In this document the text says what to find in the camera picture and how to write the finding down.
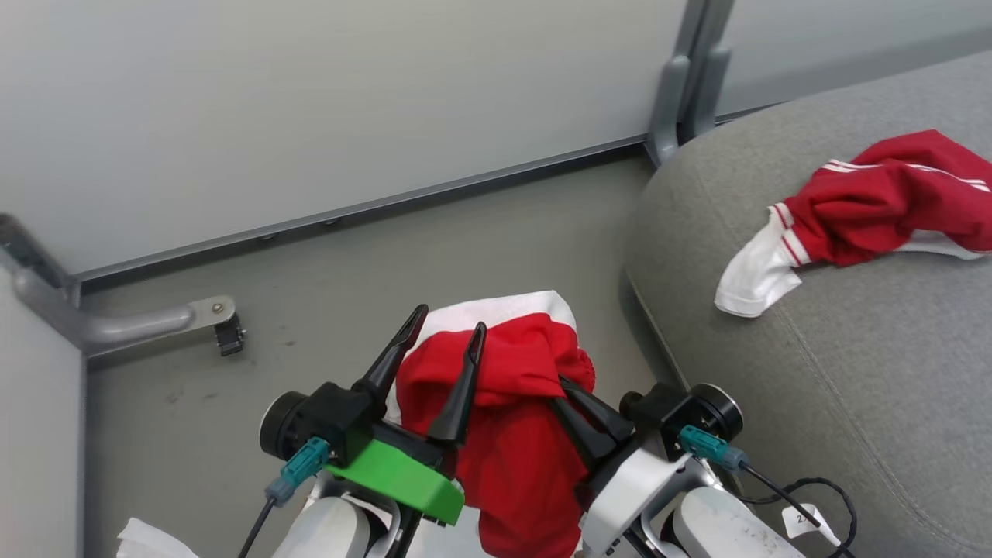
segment white cloth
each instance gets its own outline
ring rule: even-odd
[[[793,267],[809,263],[785,204],[768,208],[768,224],[744,245],[723,270],[714,304],[727,314],[757,318],[787,293],[803,284]],[[984,254],[968,251],[936,230],[914,230],[897,252],[931,252],[972,260]]]
[[[803,284],[782,241],[785,224],[775,207],[768,208],[768,213],[768,224],[737,252],[720,277],[713,302],[723,312],[757,318]]]
[[[196,558],[174,536],[134,517],[117,538],[121,539],[117,558]]]

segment fabric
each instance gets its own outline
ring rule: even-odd
[[[471,301],[428,314],[396,380],[404,428],[426,434],[461,373],[478,322],[488,328],[457,477],[481,510],[482,548],[496,558],[564,558],[579,538],[573,493],[585,476],[547,403],[558,375],[592,391],[595,371],[555,291]]]
[[[881,253],[975,259],[992,250],[992,163],[926,130],[880,141],[850,163],[831,159],[727,265],[716,307],[754,318],[817,261],[853,265]]]
[[[116,558],[197,558],[173,535],[134,517],[117,538],[121,544]]]
[[[992,556],[992,258],[812,266],[761,320],[720,312],[713,290],[765,209],[830,159],[930,128],[992,158],[990,89],[985,53],[740,118],[680,148],[633,219],[626,271],[683,383],[734,397],[745,416],[735,444],[773,479],[847,489],[857,556]],[[839,498],[804,490],[843,538]],[[779,528],[781,509],[755,511]],[[792,542],[827,556],[820,538]]]

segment black cable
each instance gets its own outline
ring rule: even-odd
[[[748,463],[742,462],[741,465],[740,465],[740,468],[743,471],[746,471],[747,473],[751,474],[751,477],[754,477],[755,479],[757,479],[757,480],[761,481],[762,483],[764,483],[764,485],[766,487],[771,488],[772,491],[775,494],[777,494],[779,498],[787,501],[789,503],[789,505],[791,505],[792,507],[794,507],[799,513],[801,513],[806,519],[808,519],[809,522],[812,523],[812,526],[813,527],[819,528],[819,520],[817,520],[815,517],[813,517],[812,516],[812,513],[809,513],[809,510],[806,509],[806,508],[804,508],[799,502],[796,501],[795,498],[793,498],[792,496],[790,496],[788,492],[782,490],[781,487],[779,487],[774,482],[772,482],[771,479],[769,479],[768,477],[765,477],[761,473],[758,473],[757,471],[755,471],[754,468],[751,467],[751,465],[748,464]]]
[[[754,475],[753,470],[748,471],[748,473],[750,473],[751,475]],[[781,488],[781,491],[784,492],[785,494],[789,494],[789,493],[792,493],[793,491],[795,491],[795,490],[797,490],[799,488],[806,487],[808,485],[824,485],[826,487],[832,488],[835,492],[837,492],[838,494],[840,494],[840,497],[841,498],[843,498],[844,505],[847,506],[847,513],[850,514],[850,516],[851,516],[851,523],[850,523],[850,526],[848,527],[848,530],[847,530],[847,538],[844,540],[844,542],[842,542],[840,544],[840,546],[837,547],[837,550],[835,550],[827,558],[840,558],[840,556],[848,556],[849,558],[854,558],[854,554],[852,554],[851,551],[848,548],[851,545],[851,543],[854,542],[854,535],[856,535],[858,533],[858,515],[857,515],[857,512],[854,510],[854,502],[851,500],[850,496],[847,495],[847,492],[845,492],[843,488],[841,488],[840,486],[838,486],[833,481],[831,481],[829,479],[824,479],[822,477],[808,477],[808,478],[805,478],[805,479],[799,479],[798,481],[792,483],[791,485],[787,485],[785,487],[782,487]],[[737,498],[740,499],[741,501],[743,501],[744,503],[750,503],[750,504],[754,504],[754,505],[764,505],[764,504],[767,504],[767,503],[775,503],[775,502],[783,499],[783,496],[777,490],[776,490],[776,493],[774,493],[774,494],[772,494],[770,496],[762,497],[762,498],[752,498],[752,497],[747,497],[747,496],[743,496],[743,495],[740,495],[740,494],[736,494],[736,495],[737,495]],[[793,507],[796,507],[797,509],[804,509],[804,508],[797,507],[795,504],[793,504]]]
[[[276,505],[275,498],[269,498],[265,500],[265,506],[262,507],[262,512],[258,514],[258,519],[255,519],[255,524],[252,525],[251,531],[248,532],[248,538],[245,539],[245,545],[241,547],[241,552],[238,553],[238,558],[245,558],[248,556],[248,550],[251,549],[251,545],[255,542],[255,537],[258,536],[258,532],[262,530],[262,524],[265,523],[265,519],[269,516],[269,512],[272,511],[272,506]]]

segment robotic arm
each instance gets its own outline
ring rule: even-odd
[[[404,558],[422,519],[456,523],[464,494],[454,472],[485,325],[476,327],[461,375],[426,437],[382,420],[427,313],[418,306],[350,389],[328,382],[310,396],[290,391],[272,403],[260,443],[287,464],[266,489],[266,508],[240,558],[268,510],[313,475],[313,491],[275,558]],[[736,450],[726,443],[741,432],[743,418],[722,390],[702,384],[685,393],[658,384],[643,396],[625,395],[617,412],[566,378],[561,386],[565,398],[550,405],[589,470],[575,488],[585,511],[585,558],[610,556],[621,538],[643,558],[802,558],[722,489],[702,459],[734,460]],[[650,523],[660,514],[668,520],[658,535]]]

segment white label tag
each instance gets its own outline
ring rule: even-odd
[[[833,546],[840,546],[840,539],[838,539],[836,535],[833,534],[833,531],[830,530],[830,526],[826,524],[826,519],[823,519],[823,515],[820,514],[818,509],[816,509],[816,506],[811,503],[804,503],[803,507],[806,508],[806,511],[808,511],[810,515],[819,521],[819,529],[810,523],[809,520],[806,519],[806,516],[800,513],[799,510],[789,506],[782,510],[782,520],[786,523],[786,534],[789,535],[789,538],[796,538],[803,533],[809,533],[810,531],[819,531],[823,533],[826,540],[830,541],[830,544]]]

